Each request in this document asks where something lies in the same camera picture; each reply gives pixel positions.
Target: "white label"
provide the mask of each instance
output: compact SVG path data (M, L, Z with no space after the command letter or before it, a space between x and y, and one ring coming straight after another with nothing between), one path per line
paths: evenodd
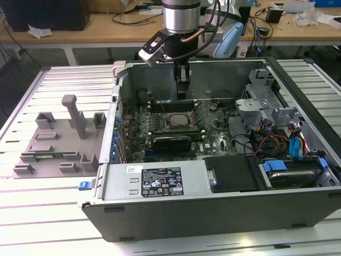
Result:
M127 166L127 173L141 173L142 169L142 165Z
M35 158L41 159L41 158L53 158L51 155L45 155L45 156L35 156Z

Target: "metal bracket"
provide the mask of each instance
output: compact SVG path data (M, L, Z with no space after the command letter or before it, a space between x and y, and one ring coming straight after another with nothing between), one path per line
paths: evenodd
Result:
M298 115L296 108L276 108L271 114L276 126L286 126L295 115Z
M267 69L255 69L249 74L252 86L271 86L274 77Z

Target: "workbench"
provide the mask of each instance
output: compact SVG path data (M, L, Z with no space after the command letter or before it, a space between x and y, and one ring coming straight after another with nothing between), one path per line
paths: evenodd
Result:
M262 6L252 7L251 14L267 7L271 0L260 0ZM318 8L325 14L340 15L341 8ZM77 58L73 53L76 48L111 48L111 47L142 47L157 31L163 29L163 18L156 17L155 23L144 26L125 26L111 21L112 14L91 14L89 24L83 31L52 31L53 36L41 39L33 38L27 32L12 32L13 37L24 48L27 49L63 49L70 66L78 65ZM146 14L125 14L122 22L134 22L150 17ZM294 14L286 14L281 17L279 24L273 24L274 32L266 42L268 46L303 46L303 45L339 45L341 44L341 31L326 24L317 26L299 27L294 24ZM248 25L246 34L239 42L237 56L244 57L247 47L253 38L253 29ZM0 22L0 42L7 49L18 49L19 47L6 33L2 22Z
M341 91L336 83L313 63L303 60L279 63L341 135L338 115ZM67 93L77 96L77 108L83 111L85 118L91 118L98 111L107 115L112 80L112 65L53 67L41 71L0 130L1 255L341 254L341 210L312 228L108 243L79 207L79 203L93 192L78 191L77 187L81 181L90 181L93 177L10 178L14 164L37 128L35 118L40 111L51 111L56 119L70 118L61 104ZM285 91L281 93L294 106Z

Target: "black plastic cover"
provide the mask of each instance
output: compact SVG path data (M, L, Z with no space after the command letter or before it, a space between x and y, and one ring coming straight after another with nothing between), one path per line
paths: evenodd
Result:
M260 170L254 160L255 157L249 156L206 157L206 168L214 172L217 182L215 186L211 186L212 192L264 190Z

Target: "white paper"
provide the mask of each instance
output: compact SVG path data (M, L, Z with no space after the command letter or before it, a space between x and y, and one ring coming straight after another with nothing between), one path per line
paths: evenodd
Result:
M141 173L142 169L142 165L127 166L127 173Z
M49 28L45 28L45 29L39 29L39 28L34 28L32 26L30 26L30 24L28 25L29 30L27 31L31 36L34 36L36 38L41 38L44 36L52 36L52 31Z
M320 16L318 16L318 18L316 19L316 21L319 22L319 23L329 24L329 22L330 22L333 18L336 18L336 17L338 17L338 16L329 15L329 14L321 14Z

